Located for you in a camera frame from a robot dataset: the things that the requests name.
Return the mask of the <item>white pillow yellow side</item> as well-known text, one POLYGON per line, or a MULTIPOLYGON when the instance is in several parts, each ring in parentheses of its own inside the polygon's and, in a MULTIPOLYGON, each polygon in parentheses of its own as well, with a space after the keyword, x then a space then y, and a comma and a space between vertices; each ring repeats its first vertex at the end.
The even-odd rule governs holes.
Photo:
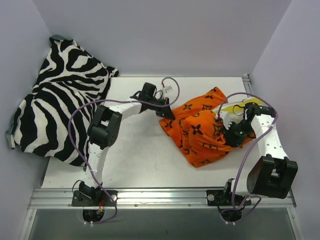
POLYGON ((224 103, 220 110, 220 115, 222 115, 222 112, 226 112, 229 114, 230 120, 238 124, 243 119, 244 107, 245 104, 248 103, 256 103, 262 106, 266 105, 263 101, 256 97, 248 97, 239 102, 224 103))

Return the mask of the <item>orange patterned pillowcase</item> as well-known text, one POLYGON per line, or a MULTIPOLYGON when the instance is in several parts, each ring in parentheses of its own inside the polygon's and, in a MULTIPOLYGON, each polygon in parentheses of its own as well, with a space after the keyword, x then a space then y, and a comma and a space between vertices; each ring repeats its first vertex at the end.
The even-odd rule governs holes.
POLYGON ((214 87, 173 109, 174 120, 159 120, 161 128, 195 168, 215 163, 234 150, 227 145, 223 124, 216 121, 212 112, 225 98, 224 93, 214 87))

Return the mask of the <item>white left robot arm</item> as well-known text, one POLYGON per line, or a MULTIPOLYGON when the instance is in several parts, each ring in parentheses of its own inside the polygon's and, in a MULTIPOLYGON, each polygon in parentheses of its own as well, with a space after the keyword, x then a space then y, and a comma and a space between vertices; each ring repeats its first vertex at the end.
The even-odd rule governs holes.
POLYGON ((88 135, 88 158, 83 154, 86 170, 85 179, 78 187, 77 198, 83 199, 88 205, 95 206, 109 193, 103 188, 103 168, 110 147, 116 142, 123 120, 140 114, 146 110, 155 111, 158 117, 174 120, 171 103, 166 93, 172 90, 171 86, 163 85, 161 89, 149 82, 143 85, 125 101, 111 100, 113 106, 99 105, 91 120, 88 135))

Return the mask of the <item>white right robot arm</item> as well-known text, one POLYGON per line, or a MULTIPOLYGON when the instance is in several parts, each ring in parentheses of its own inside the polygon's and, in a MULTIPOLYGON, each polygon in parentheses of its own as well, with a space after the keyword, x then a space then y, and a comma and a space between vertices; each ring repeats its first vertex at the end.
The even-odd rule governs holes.
POLYGON ((284 199, 298 172, 298 164, 289 159, 283 149, 276 128, 277 113, 270 106, 248 102, 243 110, 242 120, 235 122, 228 111, 222 110, 222 134, 226 145, 239 147, 247 137, 254 138, 259 159, 247 175, 247 191, 252 195, 284 199))

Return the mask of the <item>zebra print pillow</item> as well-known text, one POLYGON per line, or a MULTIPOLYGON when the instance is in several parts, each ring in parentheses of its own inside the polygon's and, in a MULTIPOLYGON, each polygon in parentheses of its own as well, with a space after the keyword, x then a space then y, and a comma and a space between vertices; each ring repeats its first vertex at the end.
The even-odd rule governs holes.
POLYGON ((88 127, 119 71, 73 39, 56 34, 49 40, 36 82, 12 114, 5 137, 11 149, 83 166, 88 127))

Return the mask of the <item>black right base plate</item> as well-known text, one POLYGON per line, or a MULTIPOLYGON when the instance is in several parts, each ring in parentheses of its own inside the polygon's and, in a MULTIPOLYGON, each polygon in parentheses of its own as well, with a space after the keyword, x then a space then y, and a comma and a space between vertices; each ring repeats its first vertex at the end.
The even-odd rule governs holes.
MULTIPOLYGON (((236 194, 234 200, 235 205, 239 206, 244 199, 244 196, 236 194)), ((206 201, 207 205, 210 207, 232 207, 232 193, 230 191, 225 193, 222 189, 208 189, 206 190, 206 201)), ((250 206, 251 204, 251 200, 246 200, 244 202, 245 206, 250 206)))

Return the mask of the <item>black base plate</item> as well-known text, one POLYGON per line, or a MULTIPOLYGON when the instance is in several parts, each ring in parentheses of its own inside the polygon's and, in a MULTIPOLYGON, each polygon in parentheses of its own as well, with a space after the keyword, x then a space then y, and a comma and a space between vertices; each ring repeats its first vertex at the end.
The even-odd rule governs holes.
POLYGON ((102 190, 98 190, 93 197, 89 197, 80 190, 73 193, 71 205, 73 207, 114 207, 117 203, 118 192, 116 190, 107 190, 113 201, 102 190))
MULTIPOLYGON (((244 196, 236 194, 234 200, 235 205, 239 206, 244 199, 244 196)), ((210 207, 232 207, 232 193, 230 191, 225 193, 222 189, 208 189, 206 190, 206 201, 207 205, 210 207)), ((245 206, 250 206, 251 204, 251 200, 246 200, 244 202, 245 206)))

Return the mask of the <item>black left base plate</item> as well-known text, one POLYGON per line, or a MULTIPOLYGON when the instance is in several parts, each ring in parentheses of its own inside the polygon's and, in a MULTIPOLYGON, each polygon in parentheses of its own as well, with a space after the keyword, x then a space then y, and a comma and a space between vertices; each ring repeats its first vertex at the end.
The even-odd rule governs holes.
POLYGON ((89 197, 80 190, 73 193, 71 205, 73 207, 114 207, 117 203, 118 192, 116 190, 107 190, 113 201, 102 190, 98 190, 93 197, 89 197))

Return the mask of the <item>aluminium mounting rail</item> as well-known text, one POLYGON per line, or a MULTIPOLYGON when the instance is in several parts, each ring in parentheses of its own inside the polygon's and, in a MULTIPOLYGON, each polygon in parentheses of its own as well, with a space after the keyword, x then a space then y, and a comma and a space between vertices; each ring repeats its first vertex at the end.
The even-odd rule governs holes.
MULTIPOLYGON (((214 207, 222 187, 191 188, 114 188, 120 209, 204 209, 214 207)), ((39 188, 32 192, 29 209, 97 210, 99 204, 87 204, 74 196, 70 188, 39 188)))

